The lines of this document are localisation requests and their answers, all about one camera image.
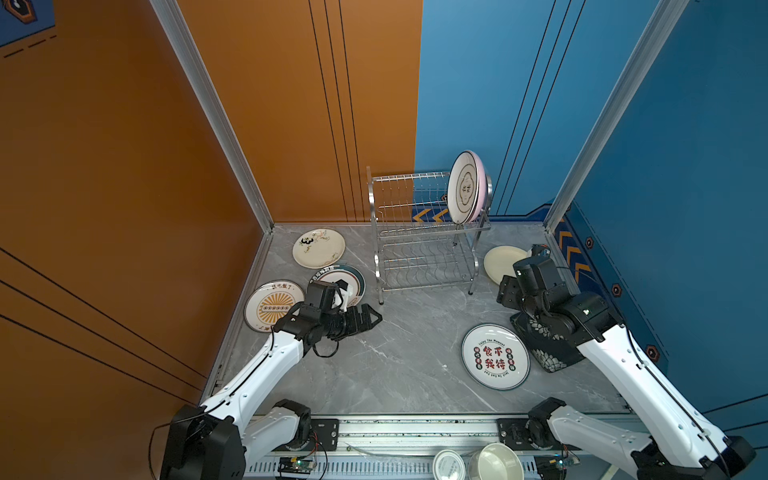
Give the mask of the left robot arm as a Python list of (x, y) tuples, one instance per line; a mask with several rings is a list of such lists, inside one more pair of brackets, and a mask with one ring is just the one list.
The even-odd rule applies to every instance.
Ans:
[(269, 339), (233, 379), (198, 406), (184, 406), (165, 423), (163, 459), (154, 479), (241, 479), (249, 462), (278, 447), (297, 449), (310, 438), (311, 410), (277, 402), (254, 415), (277, 383), (323, 339), (334, 343), (375, 328), (382, 315), (351, 306), (341, 283), (309, 283), (305, 298), (271, 327)]

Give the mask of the steel two-tier dish rack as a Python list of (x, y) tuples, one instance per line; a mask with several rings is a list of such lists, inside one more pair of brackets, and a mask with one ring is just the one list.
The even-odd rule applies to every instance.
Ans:
[(465, 224), (449, 215), (447, 172), (367, 174), (377, 300), (438, 287), (475, 291), (477, 247), (491, 224), (486, 213)]

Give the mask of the pink plate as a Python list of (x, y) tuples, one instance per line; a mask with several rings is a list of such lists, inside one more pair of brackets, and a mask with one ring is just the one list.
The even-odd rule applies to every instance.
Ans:
[(485, 208), (485, 203), (487, 200), (487, 188), (488, 188), (488, 180), (487, 175), (485, 171), (485, 166), (480, 159), (479, 155), (475, 153), (474, 151), (470, 151), (470, 154), (472, 155), (472, 158), (475, 162), (475, 169), (476, 169), (476, 202), (474, 205), (474, 209), (472, 211), (472, 215), (469, 218), (470, 222), (473, 222), (477, 220), (482, 211)]

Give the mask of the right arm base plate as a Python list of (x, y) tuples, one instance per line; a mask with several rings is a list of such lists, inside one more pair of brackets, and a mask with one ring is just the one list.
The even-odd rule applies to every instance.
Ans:
[(543, 420), (501, 418), (496, 425), (500, 441), (513, 450), (560, 451), (564, 447)]

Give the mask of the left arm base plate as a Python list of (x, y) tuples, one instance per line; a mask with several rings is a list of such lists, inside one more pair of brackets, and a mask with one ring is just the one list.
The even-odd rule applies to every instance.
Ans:
[(311, 420), (311, 429), (307, 440), (299, 446), (298, 444), (280, 445), (272, 450), (277, 452), (309, 452), (315, 448), (315, 443), (319, 442), (320, 450), (327, 453), (335, 452), (338, 447), (340, 421), (337, 418), (313, 418)]

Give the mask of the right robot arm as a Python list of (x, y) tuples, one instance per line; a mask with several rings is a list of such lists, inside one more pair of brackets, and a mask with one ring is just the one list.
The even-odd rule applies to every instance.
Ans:
[(601, 296), (571, 294), (558, 266), (543, 254), (516, 262), (514, 271), (501, 281), (498, 303), (543, 324), (578, 350), (648, 430), (620, 429), (549, 397), (528, 413), (534, 446), (574, 446), (635, 479), (732, 479), (755, 460), (745, 438), (727, 436), (686, 400)]

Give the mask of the white plate red chinese characters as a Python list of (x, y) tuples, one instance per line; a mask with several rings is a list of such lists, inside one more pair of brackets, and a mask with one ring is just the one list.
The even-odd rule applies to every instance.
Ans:
[(467, 331), (461, 359), (472, 379), (496, 391), (518, 388), (531, 369), (530, 354), (521, 339), (512, 330), (491, 323)]

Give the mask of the white plate green flower outline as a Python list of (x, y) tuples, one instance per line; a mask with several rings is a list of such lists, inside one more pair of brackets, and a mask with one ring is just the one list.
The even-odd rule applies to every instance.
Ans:
[(449, 176), (447, 205), (455, 224), (464, 224), (475, 210), (478, 199), (478, 170), (475, 155), (463, 151), (456, 158)]

